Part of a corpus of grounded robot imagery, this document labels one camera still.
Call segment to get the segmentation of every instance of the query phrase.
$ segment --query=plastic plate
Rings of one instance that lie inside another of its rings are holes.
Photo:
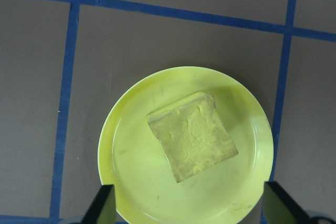
[[[146,115],[193,92],[213,94],[239,154],[177,183]],[[102,184],[114,184],[118,213],[131,224],[230,224],[263,193],[273,160],[267,117],[233,78],[207,68],[177,67],[132,86],[114,105],[98,147]]]

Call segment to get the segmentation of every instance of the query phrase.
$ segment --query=bread slice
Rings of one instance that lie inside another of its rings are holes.
[[[193,93],[148,114],[148,125],[162,145],[176,182],[238,154],[208,93]]]

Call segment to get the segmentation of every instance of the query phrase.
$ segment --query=yellow plate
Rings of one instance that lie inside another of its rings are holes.
[[[146,115],[196,91],[214,95],[239,154],[176,183]],[[100,180],[115,185],[117,211],[131,224],[237,223],[261,197],[272,159],[258,101],[233,78],[201,67],[166,69],[132,86],[109,113],[98,147]]]

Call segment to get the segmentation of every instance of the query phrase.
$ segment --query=gray floor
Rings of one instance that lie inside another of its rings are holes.
[[[285,23],[287,8],[287,0],[128,1],[275,24]],[[70,4],[0,0],[0,5],[0,215],[48,217]],[[336,33],[335,13],[334,0],[297,0],[295,26]],[[282,39],[282,34],[82,5],[60,217],[80,216],[88,208],[100,187],[102,124],[123,92],[151,73],[183,65],[224,72],[255,95],[272,124]],[[335,55],[334,42],[293,37],[275,173],[304,209],[334,219]],[[260,203],[242,223],[257,224],[259,218]]]

